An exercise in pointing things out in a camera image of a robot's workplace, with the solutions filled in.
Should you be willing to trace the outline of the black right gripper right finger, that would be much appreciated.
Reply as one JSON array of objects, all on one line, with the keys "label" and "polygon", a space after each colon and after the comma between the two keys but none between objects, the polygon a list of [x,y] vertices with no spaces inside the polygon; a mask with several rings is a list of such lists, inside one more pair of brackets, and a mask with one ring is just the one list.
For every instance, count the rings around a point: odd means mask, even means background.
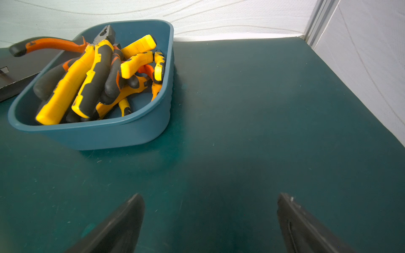
[{"label": "black right gripper right finger", "polygon": [[289,253],[353,253],[354,250],[286,193],[277,198],[277,217]]}]

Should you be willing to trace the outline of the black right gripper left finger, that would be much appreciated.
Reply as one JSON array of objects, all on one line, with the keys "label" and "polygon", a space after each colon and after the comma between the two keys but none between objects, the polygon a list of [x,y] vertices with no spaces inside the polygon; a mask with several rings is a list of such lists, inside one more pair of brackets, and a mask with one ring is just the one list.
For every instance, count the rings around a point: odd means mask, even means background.
[{"label": "black right gripper left finger", "polygon": [[133,253],[144,218],[145,203],[135,194],[85,237],[66,250],[67,253]]}]

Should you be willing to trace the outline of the large yellow black pliers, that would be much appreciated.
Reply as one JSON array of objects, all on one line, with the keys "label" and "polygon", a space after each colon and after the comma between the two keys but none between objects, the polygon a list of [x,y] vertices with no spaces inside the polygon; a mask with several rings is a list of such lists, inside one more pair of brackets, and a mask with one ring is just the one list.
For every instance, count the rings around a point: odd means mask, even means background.
[{"label": "large yellow black pliers", "polygon": [[80,57],[52,68],[37,80],[33,91],[42,101],[35,117],[38,123],[59,124],[69,112],[74,119],[92,116],[110,73],[114,42],[115,31],[107,25]]}]

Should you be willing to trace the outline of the orange black pliers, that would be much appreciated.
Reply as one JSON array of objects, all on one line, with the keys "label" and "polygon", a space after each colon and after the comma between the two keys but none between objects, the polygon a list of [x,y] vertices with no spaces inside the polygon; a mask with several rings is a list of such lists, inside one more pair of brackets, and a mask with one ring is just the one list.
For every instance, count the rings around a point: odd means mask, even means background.
[{"label": "orange black pliers", "polygon": [[84,37],[77,40],[65,40],[53,37],[35,37],[11,45],[8,50],[14,57],[22,57],[28,53],[42,49],[56,49],[83,53],[89,43]]}]

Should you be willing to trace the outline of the small yellow black pliers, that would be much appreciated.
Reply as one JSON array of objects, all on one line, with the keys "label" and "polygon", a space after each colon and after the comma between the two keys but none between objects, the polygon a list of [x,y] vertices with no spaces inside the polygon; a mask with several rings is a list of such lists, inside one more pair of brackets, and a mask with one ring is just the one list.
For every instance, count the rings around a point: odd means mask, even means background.
[{"label": "small yellow black pliers", "polygon": [[132,77],[124,79],[127,86],[121,90],[120,98],[122,100],[119,102],[122,116],[126,116],[130,113],[130,107],[127,101],[128,96],[141,93],[146,90],[146,88],[151,87],[151,100],[153,101],[161,91],[166,59],[160,52],[153,52],[153,54],[154,61],[152,63],[141,66]]}]

